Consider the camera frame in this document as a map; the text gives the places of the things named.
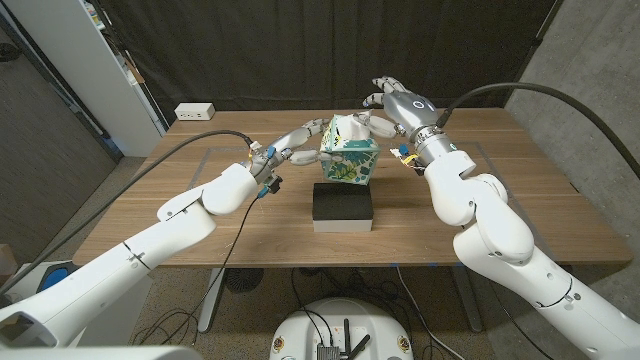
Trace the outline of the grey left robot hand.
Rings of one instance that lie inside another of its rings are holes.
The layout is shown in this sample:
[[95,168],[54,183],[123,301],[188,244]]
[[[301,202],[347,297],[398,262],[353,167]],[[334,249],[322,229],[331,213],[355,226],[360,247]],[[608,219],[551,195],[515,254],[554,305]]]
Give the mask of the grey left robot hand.
[[322,150],[299,150],[311,137],[322,133],[330,119],[317,118],[296,128],[272,142],[269,146],[258,146],[253,150],[250,172],[257,183],[264,182],[285,160],[293,165],[305,166],[317,161],[337,160],[343,157]]

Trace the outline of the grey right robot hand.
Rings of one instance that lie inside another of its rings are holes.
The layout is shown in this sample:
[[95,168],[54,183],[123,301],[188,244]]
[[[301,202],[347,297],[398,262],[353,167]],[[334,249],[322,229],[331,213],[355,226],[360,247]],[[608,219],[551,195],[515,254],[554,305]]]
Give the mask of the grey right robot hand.
[[436,107],[424,96],[411,92],[393,77],[382,76],[374,78],[372,82],[381,92],[369,95],[363,105],[382,105],[390,120],[374,116],[371,111],[356,113],[354,120],[371,133],[383,138],[401,135],[412,143],[425,142],[432,136],[446,137],[436,124]]

